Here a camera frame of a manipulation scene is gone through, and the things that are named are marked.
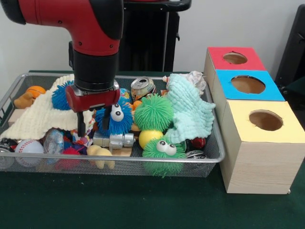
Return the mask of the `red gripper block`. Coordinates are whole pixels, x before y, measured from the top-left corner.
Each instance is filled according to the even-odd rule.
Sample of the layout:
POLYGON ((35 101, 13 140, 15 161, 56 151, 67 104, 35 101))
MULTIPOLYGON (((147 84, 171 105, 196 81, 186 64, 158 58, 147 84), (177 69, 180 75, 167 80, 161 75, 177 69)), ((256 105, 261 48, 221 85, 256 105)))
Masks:
POLYGON ((87 131, 83 115, 84 111, 87 110, 106 107, 102 118, 102 129, 105 131, 109 129, 111 106, 116 104, 120 98, 118 85, 114 85, 111 90, 103 92, 82 91, 75 85, 72 85, 67 86, 65 92, 70 109, 77 114, 77 132, 79 137, 84 137, 87 131))

